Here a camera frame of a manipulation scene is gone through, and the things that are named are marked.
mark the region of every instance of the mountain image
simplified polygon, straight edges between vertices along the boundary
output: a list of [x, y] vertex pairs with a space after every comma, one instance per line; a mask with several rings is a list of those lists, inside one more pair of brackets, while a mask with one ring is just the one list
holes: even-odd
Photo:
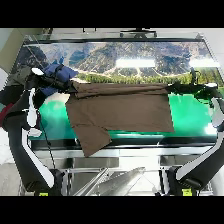
[[[152, 80], [154, 78], [167, 80], [165, 79], [166, 77], [178, 77], [189, 74], [190, 60], [211, 58], [211, 55], [204, 42], [36, 44], [25, 45], [21, 48], [14, 68], [18, 69], [21, 64], [33, 66], [35, 58], [39, 67], [46, 67], [46, 65], [53, 62], [63, 63], [65, 66], [78, 70], [79, 73], [85, 75], [92, 74], [109, 78], [149, 77]], [[155, 61], [155, 67], [119, 68], [116, 67], [118, 59], [152, 59]], [[209, 74], [213, 77], [211, 81], [216, 81], [217, 71], [210, 71]]]

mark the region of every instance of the brown cloth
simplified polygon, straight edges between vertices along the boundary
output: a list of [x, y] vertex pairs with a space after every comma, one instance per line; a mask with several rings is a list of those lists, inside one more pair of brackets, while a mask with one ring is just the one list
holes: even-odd
[[66, 103], [85, 156], [111, 142], [108, 130], [173, 132], [166, 84], [81, 84]]

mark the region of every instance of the red object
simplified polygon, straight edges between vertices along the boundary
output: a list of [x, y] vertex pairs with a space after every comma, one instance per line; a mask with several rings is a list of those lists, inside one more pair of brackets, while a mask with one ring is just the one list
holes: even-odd
[[13, 106], [14, 104], [10, 103], [6, 107], [3, 108], [2, 112], [0, 113], [0, 127], [2, 127], [2, 122], [5, 118], [5, 115], [7, 114], [8, 110]]

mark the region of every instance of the brown garment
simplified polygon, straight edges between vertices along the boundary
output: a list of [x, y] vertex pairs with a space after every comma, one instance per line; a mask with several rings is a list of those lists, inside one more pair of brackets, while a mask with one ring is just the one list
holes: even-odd
[[80, 84], [66, 108], [85, 156], [111, 142], [108, 130], [173, 132], [166, 84]]

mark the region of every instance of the floor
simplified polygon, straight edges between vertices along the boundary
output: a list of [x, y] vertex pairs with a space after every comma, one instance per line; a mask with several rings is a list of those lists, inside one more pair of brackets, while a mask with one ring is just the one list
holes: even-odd
[[[97, 28], [97, 32], [116, 32], [124, 29], [129, 28]], [[158, 32], [185, 32], [185, 31], [194, 31], [194, 32], [202, 32], [205, 34], [213, 53], [215, 54], [217, 60], [221, 64], [221, 68], [224, 71], [224, 28], [152, 28]], [[54, 28], [53, 34], [60, 34], [60, 33], [80, 33], [82, 32], [82, 28]], [[86, 28], [86, 32], [94, 32], [93, 28]], [[184, 164], [185, 162], [191, 160], [191, 157], [167, 157], [162, 158], [161, 164], [170, 163], [177, 163], [177, 164]], [[49, 168], [52, 167], [51, 160], [43, 160], [42, 161], [45, 165]], [[131, 159], [119, 159], [119, 158], [81, 158], [76, 159], [74, 161], [75, 167], [118, 167], [118, 166], [130, 166], [133, 165], [133, 161]], [[156, 162], [145, 161], [142, 163], [141, 159], [139, 160], [140, 164], [151, 165], [153, 164], [156, 166]], [[57, 160], [56, 167], [57, 168], [68, 168], [69, 164], [67, 164], [66, 160]], [[223, 186], [224, 184], [224, 168], [217, 173], [217, 175], [213, 178], [213, 182], [219, 183], [219, 185]], [[3, 164], [0, 166], [0, 196], [3, 195], [18, 195], [20, 188], [20, 177], [19, 173], [16, 169], [14, 164]], [[215, 187], [214, 191], [216, 195], [224, 195], [224, 190], [220, 187]]]

